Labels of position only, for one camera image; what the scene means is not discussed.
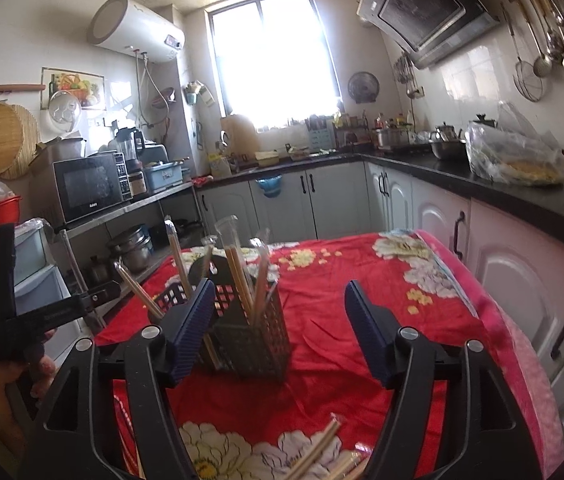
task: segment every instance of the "screw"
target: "screw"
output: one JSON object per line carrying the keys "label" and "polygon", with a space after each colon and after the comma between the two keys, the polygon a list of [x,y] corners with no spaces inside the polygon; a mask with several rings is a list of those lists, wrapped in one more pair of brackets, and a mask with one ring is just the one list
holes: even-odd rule
{"label": "screw", "polygon": [[84,339],[80,339],[76,344],[75,344],[75,349],[78,352],[84,352],[85,350],[88,350],[89,348],[91,348],[91,346],[93,346],[93,341],[91,341],[88,338],[84,338]]}
{"label": "screw", "polygon": [[484,345],[482,345],[481,341],[478,341],[477,339],[471,339],[468,343],[466,343],[466,346],[469,350],[475,353],[480,353],[484,349]]}
{"label": "screw", "polygon": [[404,339],[408,339],[409,341],[412,341],[419,337],[419,332],[414,328],[407,326],[399,331],[399,335],[401,335]]}
{"label": "screw", "polygon": [[159,332],[161,332],[159,326],[150,325],[142,330],[142,337],[144,339],[153,339],[159,335]]}

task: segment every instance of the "microwave door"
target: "microwave door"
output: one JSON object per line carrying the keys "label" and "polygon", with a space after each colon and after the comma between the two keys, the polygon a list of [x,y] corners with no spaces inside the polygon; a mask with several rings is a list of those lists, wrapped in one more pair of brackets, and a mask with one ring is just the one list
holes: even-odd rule
{"label": "microwave door", "polygon": [[54,170],[67,223],[122,202],[118,168],[112,156],[56,162]]}
{"label": "microwave door", "polygon": [[386,0],[379,19],[418,52],[437,40],[465,13],[457,0]]}

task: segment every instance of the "range hood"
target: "range hood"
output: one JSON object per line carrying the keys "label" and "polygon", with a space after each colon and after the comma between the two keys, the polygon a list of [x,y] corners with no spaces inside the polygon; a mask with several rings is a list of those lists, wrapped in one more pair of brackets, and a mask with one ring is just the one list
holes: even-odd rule
{"label": "range hood", "polygon": [[499,22],[479,0],[361,0],[357,13],[425,68]]}

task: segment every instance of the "person's hand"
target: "person's hand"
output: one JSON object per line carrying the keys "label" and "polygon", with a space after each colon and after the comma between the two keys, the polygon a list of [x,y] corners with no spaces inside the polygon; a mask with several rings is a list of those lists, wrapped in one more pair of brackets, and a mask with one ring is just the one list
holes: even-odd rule
{"label": "person's hand", "polygon": [[[26,363],[0,362],[0,440],[16,457],[24,455],[26,439],[22,428],[11,413],[5,386],[17,381],[27,369]],[[31,388],[31,396],[36,399],[43,399],[56,374],[56,364],[53,359],[44,356],[38,365],[38,369],[43,377]]]}

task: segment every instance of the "black countertop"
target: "black countertop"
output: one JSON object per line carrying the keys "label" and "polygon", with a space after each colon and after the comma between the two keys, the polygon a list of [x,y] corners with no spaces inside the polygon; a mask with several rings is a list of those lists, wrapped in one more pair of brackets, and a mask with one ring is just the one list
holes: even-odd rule
{"label": "black countertop", "polygon": [[528,222],[564,244],[564,186],[524,187],[492,183],[472,173],[468,162],[437,160],[433,153],[404,155],[389,155],[381,152],[337,153],[300,162],[289,160],[271,168],[255,168],[217,179],[206,184],[204,188],[355,160],[367,160],[386,168],[393,168],[460,196],[492,205]]}

